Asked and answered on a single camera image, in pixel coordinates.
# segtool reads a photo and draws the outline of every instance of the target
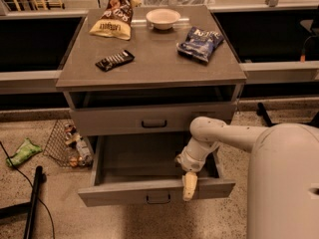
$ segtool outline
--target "black metal stand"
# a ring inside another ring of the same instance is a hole
[[[42,172],[42,166],[37,166],[36,174],[31,192],[30,202],[21,203],[0,209],[0,219],[28,213],[27,223],[24,231],[24,239],[31,239],[33,235],[34,221],[40,194],[40,185],[45,182],[45,174]]]
[[[266,124],[268,126],[273,126],[273,125],[277,124],[277,123],[272,122],[272,120],[269,117],[269,114],[268,114],[265,106],[263,105],[263,103],[258,103],[257,114],[259,116],[263,117],[263,119],[265,120],[265,122],[266,122]],[[304,124],[308,124],[308,125],[311,125],[311,126],[319,127],[319,112],[315,115],[315,117],[312,119],[311,122],[307,122],[307,123],[304,123]]]

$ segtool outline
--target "blue chip bag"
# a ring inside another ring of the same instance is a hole
[[[217,32],[192,27],[185,42],[177,43],[176,48],[178,53],[183,56],[208,63],[212,52],[223,40],[223,36]]]

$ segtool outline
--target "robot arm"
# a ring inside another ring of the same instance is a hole
[[[199,117],[190,124],[192,138],[176,162],[186,172],[182,178],[184,185],[183,200],[190,201],[193,197],[197,173],[201,171],[207,156],[218,149],[220,143],[251,152],[258,137],[268,127],[227,125],[219,119]]]

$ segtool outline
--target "countertop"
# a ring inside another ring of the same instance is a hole
[[[90,35],[89,31],[103,15],[104,9],[90,10],[57,82],[58,90],[98,91],[244,84],[246,77],[227,42],[223,42],[213,52],[208,65],[177,53],[176,43],[185,40],[191,26],[220,33],[205,6],[172,8],[180,13],[181,21],[166,31],[148,26],[146,14],[153,9],[134,9],[129,41]],[[123,49],[135,56],[132,63],[107,73],[95,66],[96,62]]]

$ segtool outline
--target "concrete floor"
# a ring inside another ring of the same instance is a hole
[[[268,100],[263,103],[274,122],[308,122],[319,111],[318,101],[308,98]],[[256,114],[257,102],[241,101],[232,124],[264,125],[264,120]],[[9,153],[13,153],[25,137],[45,148],[56,119],[61,119],[67,112],[1,113],[0,140]],[[20,168],[33,181],[36,167],[43,166],[47,182],[42,185],[41,199],[52,214],[55,238],[244,239],[249,154],[223,145],[218,157],[225,178],[236,181],[229,198],[166,205],[87,207],[77,190],[90,185],[90,169],[60,167],[44,153],[36,154]],[[5,164],[5,158],[1,150],[0,208],[27,202],[31,193],[29,183]],[[22,214],[0,220],[0,238],[22,238],[25,219],[26,215]],[[52,238],[52,225],[41,204],[37,212],[34,238]]]

